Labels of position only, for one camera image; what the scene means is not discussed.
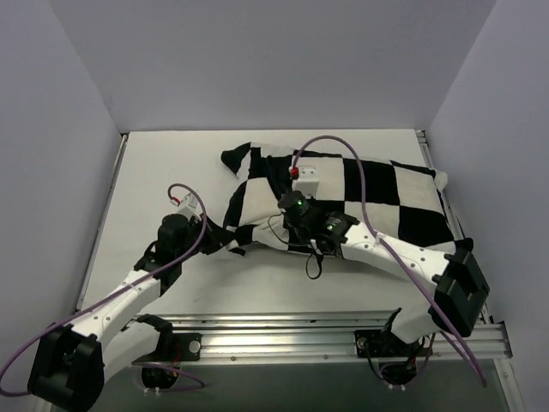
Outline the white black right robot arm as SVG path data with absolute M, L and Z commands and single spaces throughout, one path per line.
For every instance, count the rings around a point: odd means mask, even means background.
M 317 255 L 368 264 L 408 279 L 423 295 L 423 303 L 401 308 L 389 318 L 380 335 L 389 353 L 400 354 L 422 336 L 440 331 L 461 338 L 472 334 L 490 288 L 471 251 L 435 251 L 374 233 L 350 215 L 313 206 L 300 191 L 284 195 L 278 206 L 299 241 Z

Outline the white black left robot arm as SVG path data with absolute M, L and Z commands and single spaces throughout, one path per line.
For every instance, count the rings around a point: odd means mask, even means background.
M 106 381 L 133 362 L 172 360 L 180 344 L 172 323 L 142 309 L 177 281 L 184 261 L 234 239 L 205 215 L 165 216 L 156 240 L 119 286 L 40 338 L 28 391 L 67 411 L 88 411 Z

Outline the black white checkered pillowcase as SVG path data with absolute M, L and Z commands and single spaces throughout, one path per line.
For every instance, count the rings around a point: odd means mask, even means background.
M 238 179 L 223 227 L 235 233 L 241 248 L 261 244 L 306 254 L 277 206 L 292 186 L 292 165 L 313 166 L 319 175 L 311 204 L 341 212 L 389 236 L 436 251 L 473 250 L 470 238 L 458 239 L 443 209 L 446 173 L 393 160 L 356 161 L 342 154 L 305 151 L 259 142 L 225 150 L 220 160 Z

